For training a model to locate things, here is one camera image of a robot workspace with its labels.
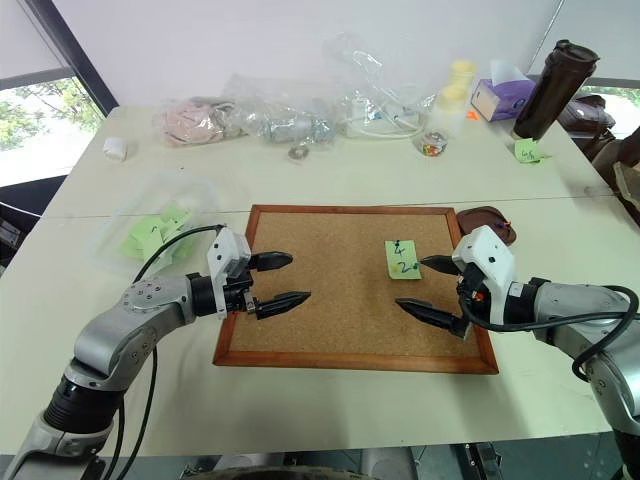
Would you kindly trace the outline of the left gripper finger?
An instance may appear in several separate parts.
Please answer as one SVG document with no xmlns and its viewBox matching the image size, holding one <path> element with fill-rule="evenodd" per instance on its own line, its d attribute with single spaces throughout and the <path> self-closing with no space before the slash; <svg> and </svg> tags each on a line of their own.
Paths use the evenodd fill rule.
<svg viewBox="0 0 640 480">
<path fill-rule="evenodd" d="M 262 320 L 286 313 L 304 303 L 311 296 L 307 291 L 291 291 L 276 295 L 266 302 L 257 302 L 255 316 Z"/>
<path fill-rule="evenodd" d="M 277 270 L 293 262 L 293 256 L 280 251 L 262 252 L 256 255 L 256 270 Z"/>
</svg>

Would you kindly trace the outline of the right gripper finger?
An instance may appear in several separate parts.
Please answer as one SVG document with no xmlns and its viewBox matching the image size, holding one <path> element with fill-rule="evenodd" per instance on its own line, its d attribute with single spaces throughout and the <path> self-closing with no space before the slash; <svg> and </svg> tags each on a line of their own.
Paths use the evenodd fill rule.
<svg viewBox="0 0 640 480">
<path fill-rule="evenodd" d="M 412 298 L 397 298 L 395 303 L 418 321 L 440 328 L 461 339 L 466 339 L 470 322 L 432 304 Z"/>
<path fill-rule="evenodd" d="M 425 267 L 443 274 L 459 274 L 460 270 L 456 266 L 451 256 L 431 255 L 420 260 Z"/>
</svg>

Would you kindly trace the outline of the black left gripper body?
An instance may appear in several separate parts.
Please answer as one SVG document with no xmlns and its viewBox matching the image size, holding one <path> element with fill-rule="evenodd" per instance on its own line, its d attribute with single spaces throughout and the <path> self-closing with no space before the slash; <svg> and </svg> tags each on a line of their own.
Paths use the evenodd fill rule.
<svg viewBox="0 0 640 480">
<path fill-rule="evenodd" d="M 254 285 L 251 271 L 257 269 L 258 259 L 259 255 L 253 254 L 249 260 L 241 263 L 235 270 L 227 275 L 224 286 L 224 296 L 226 309 L 229 313 L 257 313 L 258 300 L 251 291 Z"/>
</svg>

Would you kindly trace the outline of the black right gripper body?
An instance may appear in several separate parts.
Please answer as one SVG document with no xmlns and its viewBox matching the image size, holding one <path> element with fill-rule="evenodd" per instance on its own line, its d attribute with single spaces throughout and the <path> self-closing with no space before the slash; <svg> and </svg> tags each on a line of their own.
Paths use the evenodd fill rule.
<svg viewBox="0 0 640 480">
<path fill-rule="evenodd" d="M 474 314 L 484 313 L 483 281 L 484 274 L 475 264 L 467 264 L 458 281 L 459 303 Z"/>
</svg>

